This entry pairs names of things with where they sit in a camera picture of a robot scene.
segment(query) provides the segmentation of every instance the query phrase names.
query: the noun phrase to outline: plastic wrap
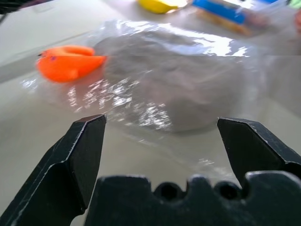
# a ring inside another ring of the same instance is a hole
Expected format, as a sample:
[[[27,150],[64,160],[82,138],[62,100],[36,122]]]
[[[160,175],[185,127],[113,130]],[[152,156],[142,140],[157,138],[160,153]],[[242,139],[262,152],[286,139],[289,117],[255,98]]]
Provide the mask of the plastic wrap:
[[[66,84],[37,74],[23,87],[73,112],[106,113],[109,121],[128,126],[128,136],[164,143],[194,169],[200,160],[209,161],[198,151],[187,153],[196,148],[190,145],[195,135],[162,132],[202,133],[219,116],[256,120],[260,113],[265,91],[260,55],[240,41],[169,24],[110,21],[87,45],[108,56],[102,68]]]

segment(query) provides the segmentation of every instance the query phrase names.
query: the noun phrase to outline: white table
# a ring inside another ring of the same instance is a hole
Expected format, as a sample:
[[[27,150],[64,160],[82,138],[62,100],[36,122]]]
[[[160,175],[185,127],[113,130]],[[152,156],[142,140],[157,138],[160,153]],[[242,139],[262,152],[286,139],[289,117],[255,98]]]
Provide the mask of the white table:
[[[0,213],[14,198],[45,151],[67,131],[73,121],[84,116],[48,104],[21,88],[22,80],[32,73],[32,64],[40,47],[76,37],[112,18],[157,20],[193,28],[189,23],[179,24],[184,12],[157,17],[127,4],[128,1],[108,0],[107,5],[97,0],[86,0],[84,3],[80,0],[57,0],[40,8],[27,8],[14,13],[0,26],[0,65],[3,62],[0,67]],[[117,2],[123,2],[123,5],[117,7],[114,5]],[[212,25],[204,26],[215,33],[230,35]],[[277,67],[273,70],[273,73],[277,72],[276,82],[258,120],[301,153],[301,59],[290,56],[296,55],[294,49],[282,50],[286,56],[274,63]],[[195,172],[208,172],[210,176],[216,176],[213,181],[218,178],[235,181],[217,129],[178,139],[194,145],[196,148],[185,155],[192,156],[196,161],[203,159],[200,161],[202,163],[193,167],[186,162],[181,163],[160,148],[124,136],[109,122],[99,176],[144,174],[154,187],[168,180],[185,188],[186,178]],[[83,216],[80,216],[72,225],[81,225],[82,222]]]

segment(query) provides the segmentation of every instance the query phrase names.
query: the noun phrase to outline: blue object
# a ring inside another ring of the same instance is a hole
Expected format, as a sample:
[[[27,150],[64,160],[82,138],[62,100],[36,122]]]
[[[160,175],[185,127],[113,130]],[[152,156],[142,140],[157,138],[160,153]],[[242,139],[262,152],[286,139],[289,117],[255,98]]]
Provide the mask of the blue object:
[[[243,24],[246,19],[245,15],[237,12],[236,9],[216,2],[211,2],[210,0],[194,0],[192,5],[198,8],[202,8],[210,13],[224,17],[225,19],[235,22],[236,24]]]

